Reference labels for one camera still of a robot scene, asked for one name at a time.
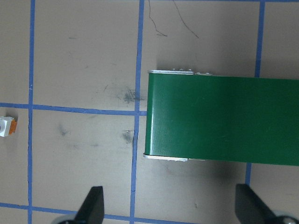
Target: floor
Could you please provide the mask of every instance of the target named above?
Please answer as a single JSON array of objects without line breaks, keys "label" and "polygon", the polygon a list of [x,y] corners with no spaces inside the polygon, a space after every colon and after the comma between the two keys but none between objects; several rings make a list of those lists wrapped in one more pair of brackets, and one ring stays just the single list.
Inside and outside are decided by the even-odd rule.
[{"label": "floor", "polygon": [[0,3],[1,223],[50,224],[97,185],[104,224],[237,224],[243,182],[299,216],[298,167],[142,157],[148,70],[299,78],[299,3]]}]

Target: blue tape line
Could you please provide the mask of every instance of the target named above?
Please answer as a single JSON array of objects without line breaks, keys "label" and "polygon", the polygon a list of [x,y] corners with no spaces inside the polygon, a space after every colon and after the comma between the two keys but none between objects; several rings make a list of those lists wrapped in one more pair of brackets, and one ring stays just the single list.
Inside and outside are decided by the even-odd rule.
[{"label": "blue tape line", "polygon": [[138,37],[137,37],[137,57],[136,57],[136,77],[135,77],[135,118],[134,118],[134,137],[132,153],[132,172],[131,172],[131,196],[130,196],[130,224],[134,224],[135,217],[135,192],[136,192],[136,166],[137,166],[137,143],[139,134],[139,108],[140,108],[140,80],[142,62],[142,32],[143,32],[143,12],[144,0],[139,0],[138,17]]},{"label": "blue tape line", "polygon": [[257,34],[257,45],[256,45],[256,68],[255,68],[254,77],[260,77],[260,72],[261,72],[264,16],[265,16],[265,3],[261,2],[259,18],[258,18],[258,34]]},{"label": "blue tape line", "polygon": [[246,163],[245,184],[250,185],[251,178],[251,162]]},{"label": "blue tape line", "polygon": [[18,205],[18,204],[9,204],[9,203],[0,203],[0,207],[11,208],[11,209],[24,209],[27,210],[27,205]]},{"label": "blue tape line", "polygon": [[194,223],[175,222],[175,221],[166,221],[166,220],[158,220],[158,219],[148,219],[148,218],[135,218],[135,222],[152,223],[152,224],[194,224]]},{"label": "blue tape line", "polygon": [[123,220],[123,221],[130,220],[130,217],[128,217],[128,216],[115,216],[115,215],[107,215],[107,214],[105,214],[104,218],[113,219],[113,220]]},{"label": "blue tape line", "polygon": [[0,103],[0,107],[12,107],[12,108],[21,108],[28,109],[28,104],[10,104],[10,103]]},{"label": "blue tape line", "polygon": [[134,137],[133,137],[133,155],[132,155],[132,172],[131,172],[130,224],[134,223],[134,217],[135,217],[138,133],[139,133],[139,116],[135,116]]},{"label": "blue tape line", "polygon": [[248,2],[298,2],[298,0],[177,0],[177,1],[248,1]]},{"label": "blue tape line", "polygon": [[28,93],[28,224],[32,224],[32,105],[34,74],[35,0],[30,2],[29,93]]},{"label": "blue tape line", "polygon": [[146,116],[147,112],[146,111],[139,111],[139,116]]},{"label": "blue tape line", "polygon": [[144,0],[139,1],[137,57],[136,57],[136,78],[135,78],[135,112],[139,112],[140,106],[140,79],[141,79],[141,59],[142,59],[142,31],[143,31],[143,11]]},{"label": "blue tape line", "polygon": [[32,207],[32,210],[48,212],[48,213],[55,213],[55,214],[62,214],[62,215],[69,215],[69,214],[77,213],[76,211],[61,210],[61,209],[49,209],[49,208],[42,208],[42,207]]},{"label": "blue tape line", "polygon": [[98,110],[98,109],[85,109],[76,107],[62,107],[62,106],[47,106],[47,105],[33,105],[34,110],[45,111],[62,111],[72,113],[88,113],[88,114],[105,114],[105,115],[135,115],[135,111],[113,111],[113,110]]}]

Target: grid line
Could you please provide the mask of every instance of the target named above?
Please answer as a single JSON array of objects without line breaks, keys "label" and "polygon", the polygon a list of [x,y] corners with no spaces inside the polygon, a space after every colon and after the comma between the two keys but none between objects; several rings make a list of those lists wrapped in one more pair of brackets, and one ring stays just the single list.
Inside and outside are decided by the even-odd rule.
[{"label": "grid line", "polygon": [[130,220],[129,220],[130,224],[134,224],[134,218],[135,218],[137,143],[138,143],[138,134],[139,134],[139,109],[140,109],[140,101],[138,99],[140,99],[143,12],[144,12],[144,0],[139,0],[136,77],[135,77],[136,100],[135,100],[134,136],[133,136],[132,170],[131,170],[131,195],[130,195]]},{"label": "grid line", "polygon": [[[29,109],[29,104],[11,104],[1,103],[0,107],[12,107]],[[103,114],[103,115],[124,115],[124,116],[146,116],[146,111],[122,111],[122,110],[101,110],[101,109],[87,109],[79,107],[64,107],[64,106],[49,106],[49,105],[32,105],[33,110],[44,110],[44,111],[60,111],[60,112],[71,112],[71,113],[85,113],[85,114]]]},{"label": "grid line", "polygon": [[28,84],[28,224],[32,224],[32,121],[33,121],[33,74],[35,0],[30,2],[29,84]]},{"label": "grid line", "polygon": [[[297,0],[204,0],[204,1],[250,1],[260,2],[259,22],[258,22],[258,37],[256,48],[256,66],[255,77],[260,76],[261,56],[263,45],[263,29],[264,29],[264,13],[266,2],[297,2]],[[30,5],[30,43],[29,43],[29,89],[28,89],[28,104],[13,104],[1,103],[0,107],[12,107],[28,109],[28,205],[17,205],[9,203],[0,203],[0,207],[28,210],[28,224],[32,224],[32,211],[41,211],[56,214],[72,214],[75,211],[57,210],[42,207],[32,206],[32,122],[33,110],[49,110],[61,112],[77,112],[86,114],[106,114],[106,115],[129,115],[134,116],[134,140],[133,140],[133,154],[132,154],[132,172],[131,172],[131,197],[130,197],[130,216],[117,216],[105,214],[107,219],[129,221],[130,224],[134,222],[152,223],[152,224],[192,224],[185,222],[175,222],[166,220],[146,219],[135,217],[135,190],[136,190],[136,163],[137,163],[137,140],[139,134],[139,117],[146,116],[146,111],[140,111],[140,79],[141,79],[141,63],[142,63],[142,29],[143,29],[143,12],[144,0],[139,0],[139,18],[138,18],[138,38],[137,38],[137,57],[136,57],[136,77],[135,77],[135,110],[121,111],[121,110],[99,110],[99,109],[84,109],[75,107],[60,107],[48,105],[33,104],[33,77],[34,77],[34,33],[35,33],[35,0],[31,0]],[[245,183],[250,184],[251,163],[246,165]]]}]

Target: orange block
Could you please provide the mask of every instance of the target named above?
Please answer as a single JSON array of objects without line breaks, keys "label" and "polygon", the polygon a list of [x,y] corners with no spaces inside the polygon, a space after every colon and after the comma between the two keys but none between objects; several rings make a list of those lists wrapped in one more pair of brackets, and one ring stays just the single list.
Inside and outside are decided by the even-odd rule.
[{"label": "orange block", "polygon": [[11,135],[12,133],[15,132],[16,128],[17,128],[17,121],[16,120],[12,120],[11,124],[10,124],[10,129],[9,129],[9,135]]}]

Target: scuff mark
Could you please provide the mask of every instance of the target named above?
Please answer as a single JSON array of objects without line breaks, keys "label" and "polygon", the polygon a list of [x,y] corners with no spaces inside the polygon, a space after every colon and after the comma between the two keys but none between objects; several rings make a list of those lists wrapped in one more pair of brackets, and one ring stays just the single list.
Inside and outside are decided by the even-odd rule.
[{"label": "scuff mark", "polygon": [[67,133],[71,133],[70,131],[66,130],[62,124],[58,125],[58,130],[61,136],[65,136]]},{"label": "scuff mark", "polygon": [[70,59],[74,59],[74,57],[73,57],[73,53],[72,53],[70,50],[69,50],[67,53],[69,54],[69,58],[70,58]]},{"label": "scuff mark", "polygon": [[90,146],[92,146],[92,147],[98,147],[99,145],[98,145],[98,143],[95,143],[95,144],[91,144]]},{"label": "scuff mark", "polygon": [[108,87],[108,85],[105,86],[105,88],[104,88],[104,92],[105,92],[105,90],[107,89],[107,87]]},{"label": "scuff mark", "polygon": [[125,140],[126,144],[133,143],[133,130],[125,130],[123,131],[122,138]]},{"label": "scuff mark", "polygon": [[90,116],[88,119],[93,119],[95,118],[97,115],[93,115],[93,116]]},{"label": "scuff mark", "polygon": [[135,91],[128,89],[127,92],[125,93],[123,100],[129,104],[130,102],[134,102],[135,100],[140,101],[144,99],[141,97],[136,97]]},{"label": "scuff mark", "polygon": [[128,104],[130,102],[134,102],[135,101],[135,93],[132,92],[131,90],[128,90],[126,93],[125,93],[125,97],[123,98],[123,100],[125,102],[127,102]]}]

